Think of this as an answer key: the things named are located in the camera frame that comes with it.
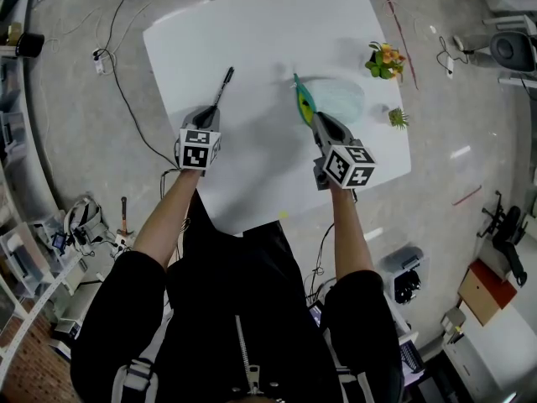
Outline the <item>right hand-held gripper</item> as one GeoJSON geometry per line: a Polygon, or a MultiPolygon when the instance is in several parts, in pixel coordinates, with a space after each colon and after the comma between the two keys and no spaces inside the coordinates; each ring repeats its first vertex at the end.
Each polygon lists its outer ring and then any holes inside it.
{"type": "Polygon", "coordinates": [[[344,190],[366,186],[377,163],[348,127],[327,113],[314,113],[311,129],[321,152],[314,160],[317,190],[327,190],[331,183],[344,190]]]}

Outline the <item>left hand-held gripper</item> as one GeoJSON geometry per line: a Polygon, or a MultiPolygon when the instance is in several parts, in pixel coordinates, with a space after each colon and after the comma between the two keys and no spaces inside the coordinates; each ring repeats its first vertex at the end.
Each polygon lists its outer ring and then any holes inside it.
{"type": "Polygon", "coordinates": [[[222,143],[217,105],[200,108],[185,116],[175,144],[175,160],[181,170],[208,170],[222,143]]]}

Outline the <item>clear plastic pouch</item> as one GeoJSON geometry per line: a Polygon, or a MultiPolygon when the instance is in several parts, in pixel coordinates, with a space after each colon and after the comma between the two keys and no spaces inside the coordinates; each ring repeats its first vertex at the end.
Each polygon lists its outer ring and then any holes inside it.
{"type": "Polygon", "coordinates": [[[355,82],[294,73],[296,103],[303,122],[310,126],[315,113],[325,113],[349,125],[363,113],[365,93],[355,82]]]}

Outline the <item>black pen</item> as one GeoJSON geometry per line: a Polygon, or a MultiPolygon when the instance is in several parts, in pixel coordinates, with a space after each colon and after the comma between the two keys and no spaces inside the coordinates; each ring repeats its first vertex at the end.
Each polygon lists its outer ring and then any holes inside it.
{"type": "Polygon", "coordinates": [[[222,84],[220,86],[220,89],[218,91],[218,93],[216,94],[216,98],[215,98],[215,101],[213,102],[213,107],[217,107],[218,106],[218,103],[222,97],[222,94],[224,92],[224,89],[226,88],[227,84],[230,82],[230,80],[232,79],[232,76],[234,74],[234,67],[231,66],[228,70],[227,70],[227,73],[222,81],[222,84]]]}

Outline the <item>person's right forearm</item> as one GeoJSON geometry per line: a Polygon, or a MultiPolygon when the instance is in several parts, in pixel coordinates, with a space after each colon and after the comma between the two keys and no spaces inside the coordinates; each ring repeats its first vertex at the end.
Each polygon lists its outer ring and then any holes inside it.
{"type": "Polygon", "coordinates": [[[330,185],[335,231],[336,279],[358,271],[374,271],[371,254],[350,190],[330,185]]]}

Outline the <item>person's left forearm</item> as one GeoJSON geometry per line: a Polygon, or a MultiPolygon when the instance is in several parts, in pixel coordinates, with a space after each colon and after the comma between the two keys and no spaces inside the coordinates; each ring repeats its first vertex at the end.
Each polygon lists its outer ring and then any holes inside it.
{"type": "Polygon", "coordinates": [[[200,170],[182,170],[135,239],[133,249],[148,255],[164,270],[178,243],[190,200],[200,178],[200,170]]]}

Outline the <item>small green potted plant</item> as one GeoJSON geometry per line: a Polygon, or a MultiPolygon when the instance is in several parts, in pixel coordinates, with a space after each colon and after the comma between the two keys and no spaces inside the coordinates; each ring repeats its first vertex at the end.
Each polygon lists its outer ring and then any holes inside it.
{"type": "Polygon", "coordinates": [[[388,120],[392,127],[405,130],[409,126],[409,115],[401,107],[388,111],[388,120]]]}

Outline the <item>orange flower potted plant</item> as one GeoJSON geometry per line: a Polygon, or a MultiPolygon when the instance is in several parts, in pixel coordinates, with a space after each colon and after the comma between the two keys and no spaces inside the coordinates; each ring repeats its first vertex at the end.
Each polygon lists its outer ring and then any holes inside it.
{"type": "Polygon", "coordinates": [[[372,49],[372,56],[365,63],[373,78],[391,80],[403,78],[406,57],[391,44],[372,41],[368,44],[372,49]]]}

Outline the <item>red stick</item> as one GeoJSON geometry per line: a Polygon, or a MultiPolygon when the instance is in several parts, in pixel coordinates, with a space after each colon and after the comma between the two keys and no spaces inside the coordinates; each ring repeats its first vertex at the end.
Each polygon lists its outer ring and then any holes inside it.
{"type": "Polygon", "coordinates": [[[458,198],[456,198],[454,201],[451,202],[451,205],[452,206],[457,206],[463,202],[465,202],[467,199],[469,199],[470,197],[474,196],[476,193],[478,193],[480,190],[482,189],[482,185],[479,185],[479,186],[475,186],[473,187],[470,191],[469,190],[466,190],[464,192],[464,195],[463,196],[459,196],[458,198]]]}

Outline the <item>clear bin of black items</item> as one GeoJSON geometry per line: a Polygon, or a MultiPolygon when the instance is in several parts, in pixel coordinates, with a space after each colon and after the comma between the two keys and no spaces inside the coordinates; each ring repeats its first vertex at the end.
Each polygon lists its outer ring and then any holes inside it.
{"type": "Polygon", "coordinates": [[[423,251],[407,244],[380,261],[385,289],[390,298],[400,305],[409,304],[425,287],[428,259],[423,251]]]}

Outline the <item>person's black clothing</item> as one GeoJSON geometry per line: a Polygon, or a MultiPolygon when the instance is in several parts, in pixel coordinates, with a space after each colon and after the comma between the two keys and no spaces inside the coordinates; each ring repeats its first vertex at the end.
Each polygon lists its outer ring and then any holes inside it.
{"type": "Polygon", "coordinates": [[[111,403],[119,370],[173,315],[155,403],[400,403],[399,340],[374,270],[337,280],[316,322],[276,222],[214,231],[197,189],[166,270],[133,248],[101,284],[71,351],[83,403],[111,403]]]}

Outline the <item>black cylindrical bin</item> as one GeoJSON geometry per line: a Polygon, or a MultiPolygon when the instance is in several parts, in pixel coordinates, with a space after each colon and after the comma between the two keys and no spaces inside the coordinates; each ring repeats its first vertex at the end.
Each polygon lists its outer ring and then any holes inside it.
{"type": "Polygon", "coordinates": [[[15,46],[15,55],[23,58],[37,58],[43,49],[44,40],[43,34],[22,33],[15,46]]]}

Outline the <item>grey swivel chair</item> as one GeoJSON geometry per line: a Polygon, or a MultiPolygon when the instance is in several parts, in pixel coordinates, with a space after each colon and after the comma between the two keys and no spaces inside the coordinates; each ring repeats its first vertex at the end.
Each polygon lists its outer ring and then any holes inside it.
{"type": "Polygon", "coordinates": [[[522,73],[537,70],[537,38],[518,31],[499,32],[492,36],[489,49],[502,67],[522,73]]]}

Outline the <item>black office chair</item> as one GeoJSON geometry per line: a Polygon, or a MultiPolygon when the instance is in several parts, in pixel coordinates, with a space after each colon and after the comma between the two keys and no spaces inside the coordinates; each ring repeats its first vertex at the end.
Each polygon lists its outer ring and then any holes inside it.
{"type": "Polygon", "coordinates": [[[528,274],[519,259],[514,238],[519,229],[521,210],[512,206],[505,212],[502,193],[496,190],[495,195],[498,197],[495,212],[490,212],[486,207],[482,208],[482,213],[490,218],[490,223],[481,232],[477,232],[477,237],[488,240],[492,249],[498,253],[496,263],[489,265],[489,268],[502,280],[506,280],[508,274],[511,274],[517,286],[522,288],[527,282],[528,274]]]}

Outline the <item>brown box with red lid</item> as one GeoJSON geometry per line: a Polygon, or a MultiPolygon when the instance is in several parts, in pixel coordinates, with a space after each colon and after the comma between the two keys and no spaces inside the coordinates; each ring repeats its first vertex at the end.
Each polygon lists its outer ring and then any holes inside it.
{"type": "Polygon", "coordinates": [[[517,295],[508,280],[502,280],[480,259],[471,263],[458,295],[482,326],[517,295]]]}

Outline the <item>purple file tray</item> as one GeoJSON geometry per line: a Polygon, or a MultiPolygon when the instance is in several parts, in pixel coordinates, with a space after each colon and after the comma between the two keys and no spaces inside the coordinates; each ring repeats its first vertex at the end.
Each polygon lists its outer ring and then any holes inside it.
{"type": "Polygon", "coordinates": [[[420,374],[425,369],[425,365],[414,343],[409,340],[399,348],[404,375],[420,374]]]}

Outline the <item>white metal shelving unit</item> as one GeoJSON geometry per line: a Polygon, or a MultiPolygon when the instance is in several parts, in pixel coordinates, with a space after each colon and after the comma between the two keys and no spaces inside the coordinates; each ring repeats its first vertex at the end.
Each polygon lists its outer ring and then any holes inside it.
{"type": "MultiPolygon", "coordinates": [[[[0,16],[0,24],[14,20],[24,27],[29,11],[29,0],[0,0],[0,12],[5,7],[9,8],[9,11],[0,16]]],[[[0,46],[0,60],[2,58],[12,59],[16,63],[18,90],[13,100],[8,103],[11,106],[8,111],[18,113],[22,118],[25,155],[14,159],[14,161],[6,160],[2,162],[0,160],[0,181],[5,186],[8,207],[12,213],[10,222],[15,225],[12,230],[0,236],[0,246],[5,248],[8,238],[16,233],[25,243],[29,253],[40,254],[41,251],[37,246],[36,239],[31,234],[29,224],[37,222],[40,218],[57,215],[60,213],[60,209],[57,207],[44,174],[34,139],[24,76],[25,62],[23,58],[15,55],[13,47],[0,46]]],[[[58,275],[45,274],[42,283],[35,288],[29,287],[24,292],[23,297],[28,299],[34,296],[39,289],[44,290],[40,298],[34,302],[34,306],[30,311],[25,310],[17,296],[9,289],[5,279],[0,276],[0,285],[14,303],[14,315],[23,321],[9,345],[0,348],[0,388],[3,387],[10,364],[34,320],[41,313],[47,300],[64,283],[65,277],[78,265],[80,260],[81,256],[79,254],[75,255],[58,275]]]]}

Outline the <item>white cabinet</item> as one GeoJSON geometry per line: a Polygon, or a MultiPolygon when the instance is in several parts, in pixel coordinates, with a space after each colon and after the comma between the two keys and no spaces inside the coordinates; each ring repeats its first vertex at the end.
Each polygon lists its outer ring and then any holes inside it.
{"type": "Polygon", "coordinates": [[[465,303],[461,337],[444,352],[475,403],[536,401],[537,334],[510,304],[482,325],[465,303]]]}

